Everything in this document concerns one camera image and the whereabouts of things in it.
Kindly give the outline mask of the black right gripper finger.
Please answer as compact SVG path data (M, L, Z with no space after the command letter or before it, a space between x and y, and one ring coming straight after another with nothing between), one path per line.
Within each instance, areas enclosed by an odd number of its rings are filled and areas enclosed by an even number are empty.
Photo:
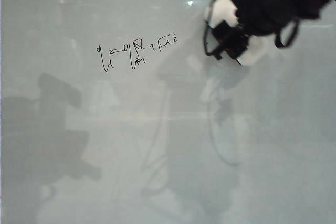
M222 52L228 54L231 59L237 59L247 50L249 36L244 33L242 25L231 27L226 21L222 21L212 29L212 35L218 46L211 55L217 60L222 59Z

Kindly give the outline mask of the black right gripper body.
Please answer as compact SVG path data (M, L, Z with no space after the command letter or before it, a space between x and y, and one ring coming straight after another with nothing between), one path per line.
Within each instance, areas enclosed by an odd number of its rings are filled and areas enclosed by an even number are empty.
M253 35L280 31L297 14L292 0L231 0L237 7L238 21Z

